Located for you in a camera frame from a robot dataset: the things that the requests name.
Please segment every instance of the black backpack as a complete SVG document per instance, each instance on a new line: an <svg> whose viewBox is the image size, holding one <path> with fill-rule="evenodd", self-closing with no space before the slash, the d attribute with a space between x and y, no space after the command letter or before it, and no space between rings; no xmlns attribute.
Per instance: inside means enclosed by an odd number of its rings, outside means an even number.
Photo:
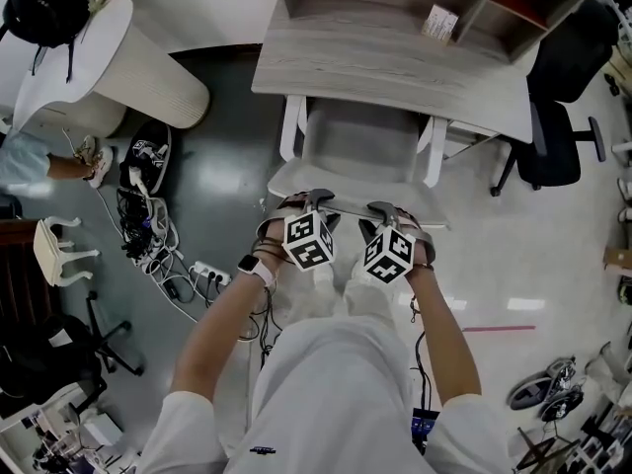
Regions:
<svg viewBox="0 0 632 474"><path fill-rule="evenodd" d="M19 39L37 44L36 60L43 47L68 44L70 58L66 82L70 81L74 40L90 19L88 0L7 0L2 17L4 25L0 29L0 39L8 31Z"/></svg>

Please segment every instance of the smartwatch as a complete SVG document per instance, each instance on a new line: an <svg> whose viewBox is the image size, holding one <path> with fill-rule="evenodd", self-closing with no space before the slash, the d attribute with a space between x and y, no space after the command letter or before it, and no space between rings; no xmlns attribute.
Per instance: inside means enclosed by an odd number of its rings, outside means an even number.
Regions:
<svg viewBox="0 0 632 474"><path fill-rule="evenodd" d="M268 267L264 265L264 263L259 260L257 257L252 255L246 255L241 259L241 262L237 265L237 270L248 275L257 275L261 279L264 280L264 284L266 287L270 287L270 285L275 282L275 275L270 272Z"/></svg>

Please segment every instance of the blue shorts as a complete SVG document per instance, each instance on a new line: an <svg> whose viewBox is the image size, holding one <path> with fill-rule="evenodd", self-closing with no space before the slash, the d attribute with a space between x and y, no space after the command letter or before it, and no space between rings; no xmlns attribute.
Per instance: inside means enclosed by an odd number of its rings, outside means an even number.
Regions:
<svg viewBox="0 0 632 474"><path fill-rule="evenodd" d="M43 140L9 130L0 147L0 186L41 182L49 167L48 146Z"/></svg>

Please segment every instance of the power strip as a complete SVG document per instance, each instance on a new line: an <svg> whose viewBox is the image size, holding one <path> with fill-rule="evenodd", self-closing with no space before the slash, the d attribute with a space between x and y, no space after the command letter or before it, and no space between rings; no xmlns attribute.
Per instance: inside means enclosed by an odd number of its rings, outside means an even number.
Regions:
<svg viewBox="0 0 632 474"><path fill-rule="evenodd" d="M232 278L229 273L221 271L220 269L216 269L213 265L206 264L205 262L201 262L198 260L194 264L194 272L199 274L201 277L208 277L212 280L216 280L219 283L226 285L228 284Z"/></svg>

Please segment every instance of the shirt sleeve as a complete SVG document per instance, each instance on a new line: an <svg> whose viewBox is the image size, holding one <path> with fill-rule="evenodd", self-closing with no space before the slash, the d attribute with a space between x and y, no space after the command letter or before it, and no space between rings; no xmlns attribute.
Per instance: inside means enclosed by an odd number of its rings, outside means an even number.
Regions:
<svg viewBox="0 0 632 474"><path fill-rule="evenodd" d="M480 395L449 400L428 437L425 459L437 474L512 472L505 427Z"/></svg>
<svg viewBox="0 0 632 474"><path fill-rule="evenodd" d="M215 474L223 472L226 463L213 405L187 391L167 395L138 474Z"/></svg>

